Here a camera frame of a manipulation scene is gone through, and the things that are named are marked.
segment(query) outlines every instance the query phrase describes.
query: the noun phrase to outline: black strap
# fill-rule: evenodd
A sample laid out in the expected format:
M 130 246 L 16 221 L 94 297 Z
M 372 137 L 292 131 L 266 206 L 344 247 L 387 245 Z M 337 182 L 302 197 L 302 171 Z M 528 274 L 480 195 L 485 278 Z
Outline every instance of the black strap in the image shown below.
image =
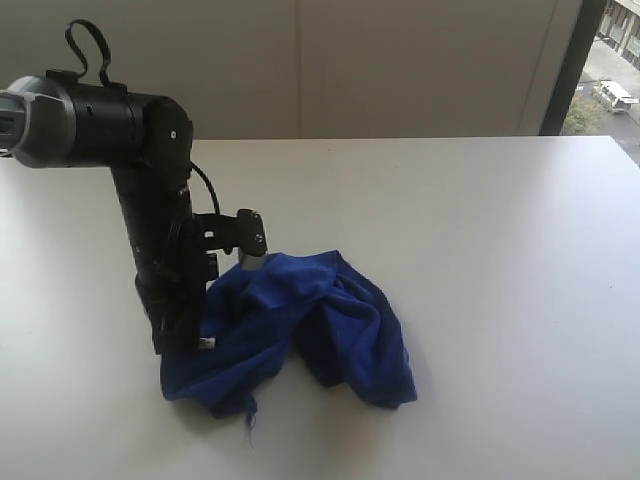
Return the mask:
M 87 70 L 89 69 L 89 62 L 87 62 L 87 57 L 84 56 L 84 53 L 82 53 L 82 50 L 80 50 L 80 47 L 78 47 L 78 44 L 73 38 L 72 30 L 73 30 L 73 26 L 76 24 L 82 25 L 84 28 L 87 29 L 89 34 L 96 41 L 98 48 L 100 49 L 100 54 L 102 55 L 102 66 L 100 67 L 100 72 L 98 76 L 100 78 L 100 83 L 102 83 L 102 86 L 106 88 L 115 88 L 118 90 L 126 91 L 127 90 L 126 85 L 123 85 L 122 83 L 112 82 L 111 80 L 109 80 L 109 75 L 107 74 L 107 68 L 109 68 L 109 65 L 111 64 L 111 50 L 109 50 L 109 45 L 107 44 L 107 41 L 102 35 L 102 32 L 96 25 L 94 25 L 88 20 L 83 20 L 81 18 L 71 22 L 64 32 L 64 37 L 67 39 L 69 48 L 71 48 L 73 53 L 75 53 L 76 57 L 78 57 L 78 60 L 80 60 L 80 62 L 82 63 L 82 72 L 76 73 L 75 74 L 76 78 L 79 80 L 82 77 L 84 77 L 87 74 Z

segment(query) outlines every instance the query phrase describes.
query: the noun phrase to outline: white vehicle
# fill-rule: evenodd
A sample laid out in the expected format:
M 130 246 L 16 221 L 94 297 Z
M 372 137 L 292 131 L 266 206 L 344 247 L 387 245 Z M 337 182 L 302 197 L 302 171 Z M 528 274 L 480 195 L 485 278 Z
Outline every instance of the white vehicle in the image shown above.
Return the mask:
M 593 96 L 613 113 L 628 112 L 631 105 L 640 103 L 640 100 L 631 96 L 618 82 L 612 80 L 599 82 L 593 89 Z

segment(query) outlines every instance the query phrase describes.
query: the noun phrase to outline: blue towel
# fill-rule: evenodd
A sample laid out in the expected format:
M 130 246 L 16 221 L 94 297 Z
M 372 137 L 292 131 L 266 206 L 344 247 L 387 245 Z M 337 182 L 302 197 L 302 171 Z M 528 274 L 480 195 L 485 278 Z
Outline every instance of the blue towel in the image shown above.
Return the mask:
M 232 268 L 209 288 L 200 331 L 215 347 L 164 354 L 162 392 L 197 400 L 216 418 L 253 418 L 251 392 L 280 371 L 292 345 L 325 387 L 346 382 L 361 400 L 390 409 L 417 399 L 389 302 L 337 251 Z

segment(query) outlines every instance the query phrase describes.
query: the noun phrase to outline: table surface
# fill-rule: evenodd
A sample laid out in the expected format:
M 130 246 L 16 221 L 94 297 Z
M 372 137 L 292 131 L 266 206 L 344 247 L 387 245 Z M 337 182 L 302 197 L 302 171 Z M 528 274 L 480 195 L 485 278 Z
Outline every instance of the table surface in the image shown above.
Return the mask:
M 0 477 L 640 477 L 640 170 L 610 138 L 193 157 L 224 211 L 262 212 L 272 251 L 337 248 L 388 294 L 419 401 L 367 407 L 292 358 L 257 392 L 251 442 L 243 418 L 165 402 L 109 172 L 5 160 Z

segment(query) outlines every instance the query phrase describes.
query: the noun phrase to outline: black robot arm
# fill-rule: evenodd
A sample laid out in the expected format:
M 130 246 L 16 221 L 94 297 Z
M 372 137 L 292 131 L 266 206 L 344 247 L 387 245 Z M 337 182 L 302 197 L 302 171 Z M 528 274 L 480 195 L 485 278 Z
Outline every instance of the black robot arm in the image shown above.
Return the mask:
M 87 62 L 73 40 L 75 24 L 100 47 L 102 86 L 79 82 Z M 186 112 L 170 98 L 130 93 L 111 82 L 109 47 L 95 25 L 75 20 L 66 38 L 84 71 L 49 70 L 0 92 L 0 148 L 33 168 L 111 169 L 155 350 L 197 349 L 206 283 L 218 278 L 215 251 L 238 248 L 243 267 L 260 267 L 267 253 L 262 219 L 252 210 L 221 214 L 211 182 L 191 162 L 193 126 Z M 192 211 L 188 180 L 194 169 L 215 213 Z

